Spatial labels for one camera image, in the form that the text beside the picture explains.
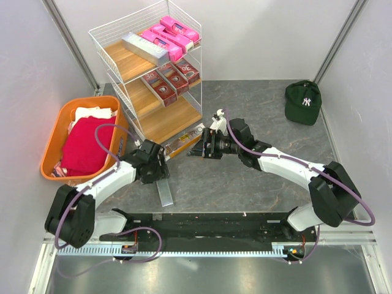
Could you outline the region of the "orange plastic tub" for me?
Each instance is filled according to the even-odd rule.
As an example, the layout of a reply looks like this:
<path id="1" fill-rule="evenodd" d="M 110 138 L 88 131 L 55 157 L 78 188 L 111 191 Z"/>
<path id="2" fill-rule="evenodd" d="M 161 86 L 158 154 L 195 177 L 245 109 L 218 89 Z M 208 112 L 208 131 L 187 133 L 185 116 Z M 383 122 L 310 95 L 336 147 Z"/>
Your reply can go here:
<path id="1" fill-rule="evenodd" d="M 92 96 L 71 100 L 60 110 L 56 118 L 55 125 L 47 143 L 47 147 L 40 165 L 42 176 L 53 182 L 66 183 L 74 186 L 93 179 L 95 176 L 108 170 L 116 160 L 107 154 L 104 166 L 96 173 L 85 176 L 67 176 L 66 169 L 60 167 L 62 159 L 62 147 L 64 146 L 69 134 L 68 126 L 75 119 L 75 110 L 78 107 L 100 107 L 111 108 L 118 111 L 115 116 L 118 127 L 106 126 L 98 131 L 98 139 L 101 144 L 110 150 L 116 157 L 121 157 L 125 153 L 127 141 L 128 121 L 122 110 L 120 101 L 114 96 Z"/>

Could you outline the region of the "white folded cloth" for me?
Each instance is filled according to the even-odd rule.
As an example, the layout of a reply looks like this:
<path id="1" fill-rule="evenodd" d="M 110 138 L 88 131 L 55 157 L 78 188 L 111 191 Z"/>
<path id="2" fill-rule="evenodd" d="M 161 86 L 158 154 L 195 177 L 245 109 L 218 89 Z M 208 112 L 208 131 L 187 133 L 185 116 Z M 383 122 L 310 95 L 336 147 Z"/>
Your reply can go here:
<path id="1" fill-rule="evenodd" d="M 69 124 L 68 126 L 68 134 L 71 133 L 74 125 L 81 119 L 81 118 L 88 118 L 94 117 L 99 119 L 109 119 L 116 116 L 118 111 L 113 111 L 111 108 L 100 108 L 100 107 L 78 107 L 75 110 L 75 119 Z"/>

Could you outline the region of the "red 3D toothpaste box floor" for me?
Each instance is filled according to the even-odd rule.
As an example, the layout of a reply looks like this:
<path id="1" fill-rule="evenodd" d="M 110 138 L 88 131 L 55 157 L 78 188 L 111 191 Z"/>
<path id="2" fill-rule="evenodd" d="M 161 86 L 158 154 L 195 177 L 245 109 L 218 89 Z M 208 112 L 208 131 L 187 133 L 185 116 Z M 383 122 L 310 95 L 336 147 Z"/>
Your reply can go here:
<path id="1" fill-rule="evenodd" d="M 155 70 L 141 77 L 141 81 L 158 98 L 164 107 L 177 101 L 175 90 Z"/>

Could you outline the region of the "silver grey toothpaste box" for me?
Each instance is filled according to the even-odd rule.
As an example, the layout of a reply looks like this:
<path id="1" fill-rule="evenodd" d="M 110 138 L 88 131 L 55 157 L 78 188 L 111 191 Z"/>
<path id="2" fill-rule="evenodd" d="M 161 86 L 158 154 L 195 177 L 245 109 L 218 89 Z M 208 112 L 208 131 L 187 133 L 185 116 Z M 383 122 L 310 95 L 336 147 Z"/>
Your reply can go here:
<path id="1" fill-rule="evenodd" d="M 167 179 L 156 182 L 162 207 L 173 205 L 173 197 Z"/>

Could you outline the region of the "pink toothpaste box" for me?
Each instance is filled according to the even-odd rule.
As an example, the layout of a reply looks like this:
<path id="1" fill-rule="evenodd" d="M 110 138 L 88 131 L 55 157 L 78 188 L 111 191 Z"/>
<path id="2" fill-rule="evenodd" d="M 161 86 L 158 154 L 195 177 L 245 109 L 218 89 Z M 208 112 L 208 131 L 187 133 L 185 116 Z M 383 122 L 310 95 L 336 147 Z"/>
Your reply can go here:
<path id="1" fill-rule="evenodd" d="M 174 35 L 185 36 L 193 41 L 193 43 L 198 43 L 201 41 L 201 35 L 199 32 L 168 15 L 160 19 L 160 24 L 165 27 L 167 32 Z"/>
<path id="2" fill-rule="evenodd" d="M 176 45 L 172 41 L 167 40 L 164 37 L 162 37 L 156 33 L 153 33 L 150 30 L 143 31 L 140 34 L 140 36 L 142 38 L 150 41 L 151 43 L 154 43 L 158 47 L 161 47 L 161 48 L 167 50 L 170 61 L 172 61 L 172 62 L 176 62 L 183 57 L 183 49 L 181 47 L 179 47 L 178 45 Z"/>
<path id="3" fill-rule="evenodd" d="M 150 28 L 150 30 L 153 33 L 179 46 L 183 50 L 184 54 L 186 54 L 189 50 L 193 49 L 194 47 L 194 42 L 191 39 L 181 34 L 175 34 L 173 32 L 169 32 L 167 31 L 166 27 L 161 24 L 155 24 Z"/>

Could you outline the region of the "dark green NY cap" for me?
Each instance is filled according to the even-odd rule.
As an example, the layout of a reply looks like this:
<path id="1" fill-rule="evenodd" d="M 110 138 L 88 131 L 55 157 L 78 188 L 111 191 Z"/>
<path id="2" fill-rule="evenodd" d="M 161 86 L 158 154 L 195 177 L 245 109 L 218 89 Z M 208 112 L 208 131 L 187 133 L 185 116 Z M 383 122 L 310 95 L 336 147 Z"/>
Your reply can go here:
<path id="1" fill-rule="evenodd" d="M 316 83 L 303 80 L 285 89 L 285 117 L 294 123 L 313 126 L 322 106 L 322 96 Z"/>

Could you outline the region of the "torn silver R&O toothpaste box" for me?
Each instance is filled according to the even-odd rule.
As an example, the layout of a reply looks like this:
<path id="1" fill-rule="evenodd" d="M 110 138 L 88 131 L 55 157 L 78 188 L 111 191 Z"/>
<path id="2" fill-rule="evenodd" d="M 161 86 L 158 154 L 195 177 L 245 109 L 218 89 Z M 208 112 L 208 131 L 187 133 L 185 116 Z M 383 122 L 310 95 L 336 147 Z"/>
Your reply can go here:
<path id="1" fill-rule="evenodd" d="M 165 160 L 174 158 L 186 148 L 198 142 L 204 128 L 205 125 L 200 123 L 190 131 L 173 140 L 171 143 L 165 145 Z"/>

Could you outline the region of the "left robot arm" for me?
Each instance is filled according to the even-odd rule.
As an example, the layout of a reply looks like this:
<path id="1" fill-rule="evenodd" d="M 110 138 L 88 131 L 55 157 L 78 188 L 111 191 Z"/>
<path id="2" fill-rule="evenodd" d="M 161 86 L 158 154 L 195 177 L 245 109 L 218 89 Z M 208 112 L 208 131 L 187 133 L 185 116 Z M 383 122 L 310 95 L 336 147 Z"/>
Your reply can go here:
<path id="1" fill-rule="evenodd" d="M 145 140 L 139 148 L 122 156 L 92 180 L 75 187 L 62 185 L 56 191 L 44 228 L 74 248 L 81 248 L 92 237 L 109 233 L 121 241 L 130 240 L 134 225 L 121 213 L 98 215 L 98 206 L 135 181 L 152 184 L 169 176 L 164 147 Z"/>

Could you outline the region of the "red 3D box on shelf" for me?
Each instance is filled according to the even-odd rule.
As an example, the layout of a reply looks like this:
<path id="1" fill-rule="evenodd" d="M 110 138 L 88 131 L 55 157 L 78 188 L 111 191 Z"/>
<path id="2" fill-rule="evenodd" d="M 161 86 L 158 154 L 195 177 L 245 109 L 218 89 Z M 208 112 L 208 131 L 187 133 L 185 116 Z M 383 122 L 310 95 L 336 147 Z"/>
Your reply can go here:
<path id="1" fill-rule="evenodd" d="M 195 83 L 200 79 L 200 72 L 184 58 L 175 63 L 175 67 L 186 77 L 189 84 Z"/>

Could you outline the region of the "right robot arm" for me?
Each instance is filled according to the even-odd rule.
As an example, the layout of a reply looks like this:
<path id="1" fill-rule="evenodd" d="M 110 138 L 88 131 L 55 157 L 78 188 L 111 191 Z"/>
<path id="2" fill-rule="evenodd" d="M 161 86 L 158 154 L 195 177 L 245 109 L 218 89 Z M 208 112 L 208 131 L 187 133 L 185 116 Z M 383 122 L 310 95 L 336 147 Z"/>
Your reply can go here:
<path id="1" fill-rule="evenodd" d="M 315 225 L 338 227 L 359 203 L 359 192 L 341 164 L 315 164 L 288 156 L 256 140 L 241 118 L 230 120 L 226 129 L 217 124 L 204 128 L 188 153 L 205 159 L 221 159 L 225 154 L 235 154 L 245 166 L 285 178 L 309 192 L 310 203 L 293 208 L 282 220 L 280 231 L 287 241 Z"/>

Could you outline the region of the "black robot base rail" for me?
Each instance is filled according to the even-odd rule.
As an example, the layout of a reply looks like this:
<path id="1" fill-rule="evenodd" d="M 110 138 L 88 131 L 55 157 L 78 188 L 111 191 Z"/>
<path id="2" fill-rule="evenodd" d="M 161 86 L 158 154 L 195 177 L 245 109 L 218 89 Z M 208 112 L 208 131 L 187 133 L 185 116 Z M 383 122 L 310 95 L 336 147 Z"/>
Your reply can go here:
<path id="1" fill-rule="evenodd" d="M 125 229 L 149 227 L 162 239 L 195 239 L 197 237 L 229 237 L 261 242 L 313 242 L 315 227 L 297 232 L 288 227 L 287 213 L 126 213 L 113 208 L 126 218 Z"/>

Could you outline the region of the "red 3D toothpaste box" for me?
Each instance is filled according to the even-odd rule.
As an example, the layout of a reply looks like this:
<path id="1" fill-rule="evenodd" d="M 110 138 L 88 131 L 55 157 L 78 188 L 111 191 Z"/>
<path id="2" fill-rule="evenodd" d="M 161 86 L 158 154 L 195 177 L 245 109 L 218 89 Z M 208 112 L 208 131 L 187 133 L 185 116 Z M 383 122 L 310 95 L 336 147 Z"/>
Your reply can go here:
<path id="1" fill-rule="evenodd" d="M 189 82 L 178 69 L 172 64 L 167 63 L 157 69 L 158 73 L 169 83 L 169 85 L 175 90 L 177 96 L 188 92 Z"/>

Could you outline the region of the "red folded cloth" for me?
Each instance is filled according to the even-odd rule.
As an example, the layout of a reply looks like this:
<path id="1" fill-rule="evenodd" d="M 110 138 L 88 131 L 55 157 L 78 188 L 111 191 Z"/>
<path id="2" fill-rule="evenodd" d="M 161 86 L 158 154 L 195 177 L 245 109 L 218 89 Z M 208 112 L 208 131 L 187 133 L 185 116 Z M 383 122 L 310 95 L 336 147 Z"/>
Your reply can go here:
<path id="1" fill-rule="evenodd" d="M 114 124 L 115 121 L 115 117 L 102 119 L 93 116 L 78 120 L 62 147 L 60 167 L 66 169 L 67 176 L 91 175 L 104 166 L 107 153 L 96 142 L 95 130 L 102 124 Z"/>

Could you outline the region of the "silver Protefix toothpaste box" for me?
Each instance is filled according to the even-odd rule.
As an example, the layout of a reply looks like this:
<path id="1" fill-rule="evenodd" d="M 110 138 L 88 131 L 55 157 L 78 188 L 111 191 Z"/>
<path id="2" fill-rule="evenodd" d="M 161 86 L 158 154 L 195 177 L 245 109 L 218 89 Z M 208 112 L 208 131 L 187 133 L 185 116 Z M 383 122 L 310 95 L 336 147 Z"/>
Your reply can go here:
<path id="1" fill-rule="evenodd" d="M 132 32 L 122 37 L 122 44 L 127 50 L 156 66 L 160 67 L 170 61 L 166 49 Z"/>

